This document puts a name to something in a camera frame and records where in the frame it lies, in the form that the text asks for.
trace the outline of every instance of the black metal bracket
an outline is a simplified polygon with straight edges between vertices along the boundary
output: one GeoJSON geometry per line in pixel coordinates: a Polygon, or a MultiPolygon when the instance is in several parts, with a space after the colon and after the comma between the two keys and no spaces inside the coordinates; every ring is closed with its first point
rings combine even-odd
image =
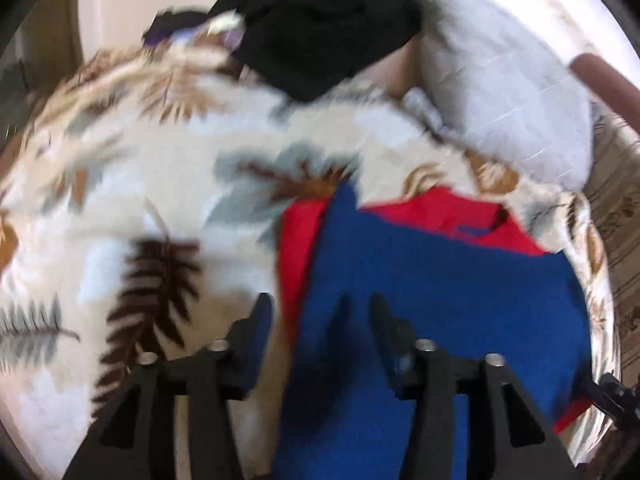
{"type": "Polygon", "coordinates": [[[612,374],[604,374],[599,384],[583,381],[582,389],[619,430],[640,429],[640,388],[627,388],[612,374]]]}
{"type": "Polygon", "coordinates": [[[470,399],[468,480],[574,480],[562,443],[504,359],[450,356],[392,316],[381,294],[370,300],[370,322],[389,384],[401,400],[416,400],[400,480],[450,480],[454,396],[470,399]]]}
{"type": "Polygon", "coordinates": [[[227,401],[257,382],[273,303],[260,294],[251,315],[196,354],[138,365],[89,428],[63,480],[175,480],[175,396],[189,397],[193,480],[243,480],[227,401]]]}

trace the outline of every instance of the screw head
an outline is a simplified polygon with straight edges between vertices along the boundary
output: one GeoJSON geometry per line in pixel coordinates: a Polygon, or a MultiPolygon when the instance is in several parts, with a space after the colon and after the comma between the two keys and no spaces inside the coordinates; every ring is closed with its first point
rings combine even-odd
{"type": "Polygon", "coordinates": [[[435,352],[438,349],[436,343],[434,343],[431,339],[416,339],[415,347],[420,352],[435,352]]]}
{"type": "Polygon", "coordinates": [[[153,352],[142,352],[136,359],[139,365],[149,366],[158,361],[158,354],[153,352]]]}
{"type": "Polygon", "coordinates": [[[229,341],[226,339],[214,339],[209,345],[209,350],[212,352],[226,352],[229,350],[229,341]]]}
{"type": "Polygon", "coordinates": [[[490,366],[504,366],[507,361],[500,354],[487,354],[484,362],[490,366]]]}

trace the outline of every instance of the clothing pile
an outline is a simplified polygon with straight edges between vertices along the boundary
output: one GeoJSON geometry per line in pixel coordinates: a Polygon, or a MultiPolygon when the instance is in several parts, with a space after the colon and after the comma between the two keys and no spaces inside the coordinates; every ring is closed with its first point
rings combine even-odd
{"type": "Polygon", "coordinates": [[[160,14],[145,43],[230,10],[246,27],[233,56],[302,102],[402,47],[421,25],[415,0],[218,0],[208,13],[160,14]]]}

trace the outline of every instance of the white pillow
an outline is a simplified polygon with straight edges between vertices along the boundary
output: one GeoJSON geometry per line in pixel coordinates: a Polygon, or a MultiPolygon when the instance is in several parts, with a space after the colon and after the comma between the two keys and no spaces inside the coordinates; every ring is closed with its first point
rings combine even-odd
{"type": "Polygon", "coordinates": [[[588,92],[549,47],[488,0],[420,0],[424,90],[440,135],[540,182],[579,190],[591,167],[588,92]]]}

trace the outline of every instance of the blue cloth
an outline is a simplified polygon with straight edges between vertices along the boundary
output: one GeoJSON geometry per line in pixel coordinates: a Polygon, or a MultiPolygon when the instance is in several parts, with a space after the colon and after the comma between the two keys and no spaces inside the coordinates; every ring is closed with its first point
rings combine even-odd
{"type": "MultiPolygon", "coordinates": [[[[543,414],[559,418],[590,374],[584,295],[562,253],[525,256],[327,210],[282,409],[273,480],[396,480],[415,403],[388,386],[369,324],[382,292],[396,317],[450,354],[503,354],[543,414]]],[[[467,399],[456,396],[454,480],[466,476],[467,399]]]]}

